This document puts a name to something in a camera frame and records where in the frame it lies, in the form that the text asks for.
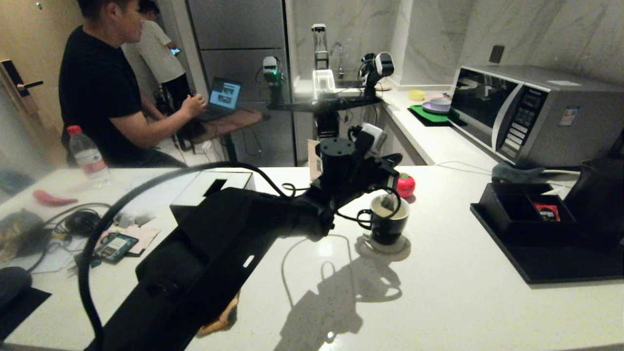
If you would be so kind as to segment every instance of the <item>door handle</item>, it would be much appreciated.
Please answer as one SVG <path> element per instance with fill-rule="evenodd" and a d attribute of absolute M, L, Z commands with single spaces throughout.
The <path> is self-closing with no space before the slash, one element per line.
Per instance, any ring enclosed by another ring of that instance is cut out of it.
<path fill-rule="evenodd" d="M 17 87 L 17 89 L 19 91 L 24 91 L 26 89 L 32 88 L 32 87 L 36 87 L 36 86 L 40 86 L 43 84 L 43 81 L 36 81 L 36 82 L 32 82 L 32 83 L 28 83 L 28 84 L 17 84 L 15 85 Z"/>

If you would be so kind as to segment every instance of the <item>microwave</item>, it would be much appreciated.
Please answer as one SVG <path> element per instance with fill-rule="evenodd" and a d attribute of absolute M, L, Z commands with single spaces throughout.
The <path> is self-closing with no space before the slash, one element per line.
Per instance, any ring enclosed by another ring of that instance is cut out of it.
<path fill-rule="evenodd" d="M 462 66 L 449 122 L 518 167 L 578 167 L 624 129 L 624 88 L 533 66 Z"/>

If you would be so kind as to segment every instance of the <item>man's arm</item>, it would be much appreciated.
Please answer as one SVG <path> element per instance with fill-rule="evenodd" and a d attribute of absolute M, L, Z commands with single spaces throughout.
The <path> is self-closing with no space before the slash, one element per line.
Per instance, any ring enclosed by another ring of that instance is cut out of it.
<path fill-rule="evenodd" d="M 184 100 L 178 112 L 154 123 L 148 124 L 142 112 L 111 118 L 110 121 L 131 143 L 143 149 L 149 149 L 171 136 L 191 118 L 202 113 L 205 108 L 206 100 L 201 94 L 197 94 Z"/>
<path fill-rule="evenodd" d="M 141 111 L 156 121 L 165 119 L 165 116 L 158 111 L 143 89 L 139 89 L 139 91 L 141 92 Z"/>

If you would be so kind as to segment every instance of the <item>white t-shirt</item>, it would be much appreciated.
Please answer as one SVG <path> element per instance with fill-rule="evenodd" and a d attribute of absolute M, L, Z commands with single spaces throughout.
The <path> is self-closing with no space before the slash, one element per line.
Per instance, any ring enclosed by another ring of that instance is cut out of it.
<path fill-rule="evenodd" d="M 180 61 L 171 53 L 167 44 L 171 39 L 156 22 L 144 21 L 141 40 L 133 44 L 145 63 L 156 77 L 158 83 L 172 81 L 184 74 Z"/>

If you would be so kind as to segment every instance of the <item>sticker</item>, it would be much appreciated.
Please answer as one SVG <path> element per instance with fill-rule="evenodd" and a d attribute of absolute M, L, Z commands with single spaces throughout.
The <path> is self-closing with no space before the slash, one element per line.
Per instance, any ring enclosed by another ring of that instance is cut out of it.
<path fill-rule="evenodd" d="M 569 127 L 574 122 L 574 119 L 577 117 L 578 110 L 580 110 L 580 106 L 568 106 L 565 109 L 565 113 L 563 117 L 561 117 L 561 121 L 559 122 L 560 127 Z"/>
<path fill-rule="evenodd" d="M 581 85 L 579 83 L 574 83 L 574 82 L 570 82 L 570 81 L 547 81 L 549 83 L 552 84 L 556 84 L 558 86 L 575 86 L 575 87 L 580 87 Z"/>

